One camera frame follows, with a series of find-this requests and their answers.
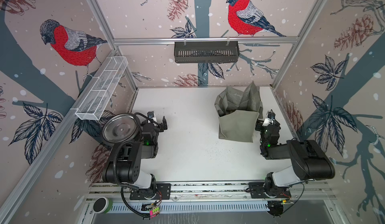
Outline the green canvas tote bag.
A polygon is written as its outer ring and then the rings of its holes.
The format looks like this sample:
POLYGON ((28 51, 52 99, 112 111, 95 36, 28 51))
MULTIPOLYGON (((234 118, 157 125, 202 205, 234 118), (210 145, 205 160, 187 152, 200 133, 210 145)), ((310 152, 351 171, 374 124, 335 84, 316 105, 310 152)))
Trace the green canvas tote bag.
POLYGON ((241 91, 231 86, 214 103, 219 117, 219 138, 252 143, 257 120, 263 117, 260 87, 251 83, 241 91))

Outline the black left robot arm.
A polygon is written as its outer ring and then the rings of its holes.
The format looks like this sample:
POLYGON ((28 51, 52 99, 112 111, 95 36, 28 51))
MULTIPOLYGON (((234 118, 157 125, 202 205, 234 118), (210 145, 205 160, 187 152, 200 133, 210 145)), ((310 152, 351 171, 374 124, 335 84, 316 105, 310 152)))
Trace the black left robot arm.
POLYGON ((156 179, 140 169, 143 159, 154 159, 158 137, 168 129, 167 120, 156 122, 153 112, 119 114, 103 127, 103 141, 112 147, 102 172, 102 180, 139 193, 155 195, 156 179))

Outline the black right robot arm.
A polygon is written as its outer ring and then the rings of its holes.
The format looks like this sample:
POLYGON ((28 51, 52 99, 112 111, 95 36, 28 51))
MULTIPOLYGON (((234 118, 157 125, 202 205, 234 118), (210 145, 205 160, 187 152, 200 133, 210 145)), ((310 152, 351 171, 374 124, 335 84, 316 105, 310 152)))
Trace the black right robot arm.
POLYGON ((279 144, 280 123, 276 120, 257 120, 260 132, 261 155, 266 160, 289 159, 291 165, 281 171, 267 174, 264 191, 268 196, 278 196, 287 188, 309 180, 325 180, 335 177, 335 168, 314 140, 291 139, 279 144))

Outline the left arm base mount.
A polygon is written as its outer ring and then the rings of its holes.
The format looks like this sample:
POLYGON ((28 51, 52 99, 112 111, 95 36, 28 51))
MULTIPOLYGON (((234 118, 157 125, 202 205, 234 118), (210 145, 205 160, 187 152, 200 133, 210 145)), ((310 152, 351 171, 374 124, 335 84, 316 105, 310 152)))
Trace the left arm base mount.
POLYGON ((131 201, 169 200, 170 193, 170 183, 157 183, 148 189, 132 190, 129 199, 131 201))

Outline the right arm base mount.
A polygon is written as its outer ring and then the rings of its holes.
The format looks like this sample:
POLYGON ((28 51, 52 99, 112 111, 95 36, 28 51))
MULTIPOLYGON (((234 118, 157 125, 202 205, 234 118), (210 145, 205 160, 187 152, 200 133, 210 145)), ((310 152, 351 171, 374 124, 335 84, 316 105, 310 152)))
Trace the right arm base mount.
POLYGON ((250 182, 246 192, 252 199, 289 199, 291 193, 288 187, 277 187, 274 184, 267 185, 265 182, 250 182))

